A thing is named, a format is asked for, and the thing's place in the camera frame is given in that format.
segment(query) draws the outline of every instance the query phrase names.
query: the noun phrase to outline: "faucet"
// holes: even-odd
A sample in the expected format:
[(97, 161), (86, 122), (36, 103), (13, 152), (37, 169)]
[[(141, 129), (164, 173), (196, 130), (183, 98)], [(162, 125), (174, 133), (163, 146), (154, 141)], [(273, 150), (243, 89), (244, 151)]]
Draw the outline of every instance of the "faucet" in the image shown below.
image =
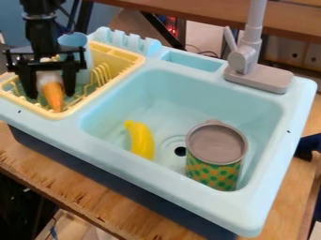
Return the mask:
[(231, 49), (224, 79), (275, 94), (284, 94), (294, 78), (287, 70), (257, 64), (262, 45), (263, 19), (268, 0), (252, 0), (244, 37), (237, 46), (230, 27), (223, 28)]

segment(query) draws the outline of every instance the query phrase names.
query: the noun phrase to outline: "can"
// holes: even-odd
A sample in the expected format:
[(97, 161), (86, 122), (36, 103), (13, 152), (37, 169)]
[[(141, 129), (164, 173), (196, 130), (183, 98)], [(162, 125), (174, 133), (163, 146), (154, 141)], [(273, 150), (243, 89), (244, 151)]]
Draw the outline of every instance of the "can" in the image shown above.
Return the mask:
[(211, 188), (233, 191), (248, 151), (244, 135), (221, 121), (209, 120), (186, 137), (186, 175)]

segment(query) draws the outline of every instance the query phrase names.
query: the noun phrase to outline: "yellow banana toy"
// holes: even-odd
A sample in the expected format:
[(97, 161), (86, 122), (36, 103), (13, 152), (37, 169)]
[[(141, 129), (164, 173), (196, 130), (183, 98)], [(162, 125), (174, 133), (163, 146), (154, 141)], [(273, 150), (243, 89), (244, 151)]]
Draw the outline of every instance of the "yellow banana toy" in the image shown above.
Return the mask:
[(127, 120), (124, 128), (130, 134), (130, 151), (142, 158), (152, 160), (154, 157), (153, 135), (145, 124)]

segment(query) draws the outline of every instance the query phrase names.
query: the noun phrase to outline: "light blue sink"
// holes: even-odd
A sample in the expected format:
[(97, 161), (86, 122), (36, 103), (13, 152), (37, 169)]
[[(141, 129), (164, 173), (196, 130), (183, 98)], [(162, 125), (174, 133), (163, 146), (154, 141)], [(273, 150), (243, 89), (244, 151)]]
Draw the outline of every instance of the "light blue sink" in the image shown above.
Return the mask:
[[(234, 233), (256, 236), (296, 150), (315, 83), (295, 77), (288, 93), (275, 95), (227, 82), (222, 60), (162, 46), (149, 55), (142, 67), (67, 118), (52, 121), (28, 110), (17, 114), (20, 106), (0, 98), (1, 118)], [(185, 158), (175, 154), (185, 146), (187, 132), (208, 119), (234, 126), (249, 141), (236, 191), (186, 177)], [(125, 120), (151, 128), (153, 161), (126, 151)]]

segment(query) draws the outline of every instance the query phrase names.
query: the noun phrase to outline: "wooden table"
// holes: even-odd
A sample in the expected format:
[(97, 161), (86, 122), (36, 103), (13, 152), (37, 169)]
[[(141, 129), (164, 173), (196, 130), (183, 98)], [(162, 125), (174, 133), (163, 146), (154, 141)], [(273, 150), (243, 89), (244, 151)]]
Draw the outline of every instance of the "wooden table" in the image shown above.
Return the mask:
[[(92, 0), (103, 4), (242, 29), (250, 0)], [(264, 33), (321, 43), (319, 0), (268, 2)]]
[[(321, 132), (320, 95), (315, 98), (303, 135), (317, 132)], [(304, 215), (307, 215), (307, 202), (310, 201), (309, 195), (315, 183), (314, 177), (320, 157), (317, 154), (314, 156), (312, 162), (298, 158), (292, 160), (268, 215), (266, 226), (262, 234), (255, 239), (292, 240), (297, 239), (300, 234), (306, 235), (307, 231), (300, 233), (300, 225)], [(82, 161), (72, 164), (71, 167), (82, 164)], [(7, 125), (0, 122), (1, 172), (61, 207), (120, 238), (204, 239), (196, 232), (147, 209), (100, 182), (74, 171), (71, 167), (18, 144)], [(99, 173), (95, 167), (88, 165), (86, 168), (96, 169)], [(306, 218), (311, 218), (312, 210), (310, 209)]]

